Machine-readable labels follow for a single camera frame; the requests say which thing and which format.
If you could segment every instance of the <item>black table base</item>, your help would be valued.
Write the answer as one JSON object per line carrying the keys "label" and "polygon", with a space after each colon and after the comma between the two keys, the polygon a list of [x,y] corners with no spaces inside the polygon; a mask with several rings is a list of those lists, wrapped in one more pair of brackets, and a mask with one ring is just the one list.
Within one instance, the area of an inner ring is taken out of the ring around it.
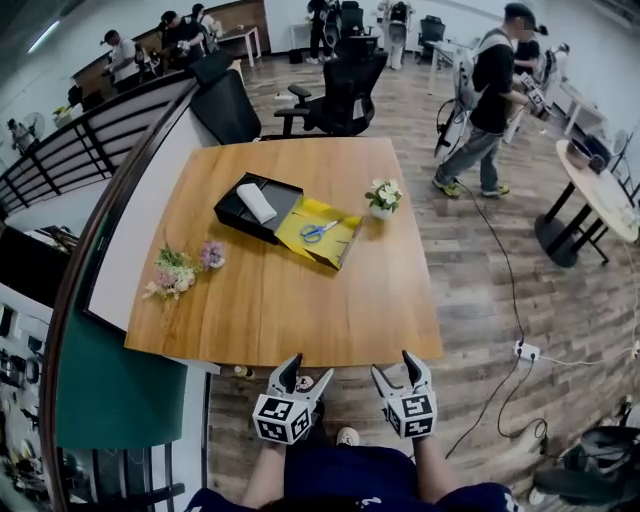
{"label": "black table base", "polygon": [[536,238],[541,247],[554,263],[564,268],[571,268],[578,262],[578,251],[587,243],[598,229],[602,226],[602,221],[597,219],[582,236],[575,240],[574,233],[578,232],[580,225],[591,213],[591,207],[585,205],[568,224],[564,225],[556,218],[557,213],[571,197],[575,190],[573,183],[569,183],[564,192],[560,195],[556,203],[551,207],[546,215],[539,215],[536,218],[535,231]]}

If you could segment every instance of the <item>open box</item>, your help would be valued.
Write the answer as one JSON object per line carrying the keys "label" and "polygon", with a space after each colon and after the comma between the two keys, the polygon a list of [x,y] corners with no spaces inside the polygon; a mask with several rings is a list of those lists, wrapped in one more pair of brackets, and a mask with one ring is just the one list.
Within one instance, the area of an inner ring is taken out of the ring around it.
{"label": "open box", "polygon": [[[236,193],[240,185],[255,183],[277,215],[260,224]],[[362,217],[350,215],[315,199],[304,197],[303,190],[256,174],[246,173],[216,204],[214,211],[223,224],[236,228],[318,263],[339,270],[355,240]],[[326,226],[339,221],[326,231],[320,242],[306,243],[300,234],[307,225]]]}

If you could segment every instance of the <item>round table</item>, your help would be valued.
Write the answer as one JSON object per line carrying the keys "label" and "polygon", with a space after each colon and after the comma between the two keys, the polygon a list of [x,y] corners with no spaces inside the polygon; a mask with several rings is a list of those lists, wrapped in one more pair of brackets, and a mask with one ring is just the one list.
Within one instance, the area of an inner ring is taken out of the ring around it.
{"label": "round table", "polygon": [[[608,170],[600,174],[588,167],[578,170],[567,160],[568,145],[569,141],[561,140],[556,144],[556,150],[571,182],[551,209],[546,214],[538,216],[535,223],[536,237],[540,245],[555,263],[565,268],[576,264],[578,251],[603,224],[625,242],[634,242],[638,238],[638,223],[622,186]],[[556,215],[576,188],[582,193],[587,204],[565,226]],[[598,219],[575,240],[574,233],[592,211]]]}

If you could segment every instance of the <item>chair armrest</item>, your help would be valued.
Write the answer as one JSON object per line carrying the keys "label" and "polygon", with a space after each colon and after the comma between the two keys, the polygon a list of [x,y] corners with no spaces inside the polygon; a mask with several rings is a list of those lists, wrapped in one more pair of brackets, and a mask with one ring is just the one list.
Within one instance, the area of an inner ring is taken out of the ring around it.
{"label": "chair armrest", "polygon": [[273,114],[274,117],[304,117],[308,115],[308,108],[281,108]]}
{"label": "chair armrest", "polygon": [[311,97],[311,93],[309,91],[307,91],[304,87],[300,87],[297,84],[291,84],[289,86],[289,92],[292,92],[293,94],[295,94],[302,103],[304,103],[304,100],[306,98]]}

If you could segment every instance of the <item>purple flower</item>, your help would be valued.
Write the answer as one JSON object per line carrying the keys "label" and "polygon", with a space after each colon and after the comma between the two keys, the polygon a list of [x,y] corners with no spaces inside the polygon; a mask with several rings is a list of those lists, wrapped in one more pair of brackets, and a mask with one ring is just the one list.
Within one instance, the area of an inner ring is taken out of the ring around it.
{"label": "purple flower", "polygon": [[176,282],[176,276],[165,269],[156,269],[156,275],[153,278],[153,282],[162,288],[169,288]]}
{"label": "purple flower", "polygon": [[205,270],[224,265],[224,245],[222,242],[207,242],[200,251],[200,261]]}

